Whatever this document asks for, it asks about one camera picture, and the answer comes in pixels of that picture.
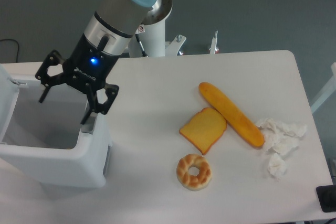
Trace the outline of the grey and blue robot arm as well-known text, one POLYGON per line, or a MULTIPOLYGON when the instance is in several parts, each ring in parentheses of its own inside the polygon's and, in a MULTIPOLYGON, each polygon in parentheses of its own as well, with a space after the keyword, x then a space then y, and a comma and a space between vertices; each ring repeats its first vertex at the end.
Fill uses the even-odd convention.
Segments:
POLYGON ((35 74, 44 86, 43 102, 53 86, 67 84, 87 96, 81 123, 92 113, 107 114, 119 87, 106 78, 157 0, 102 0, 68 59, 53 50, 35 74))

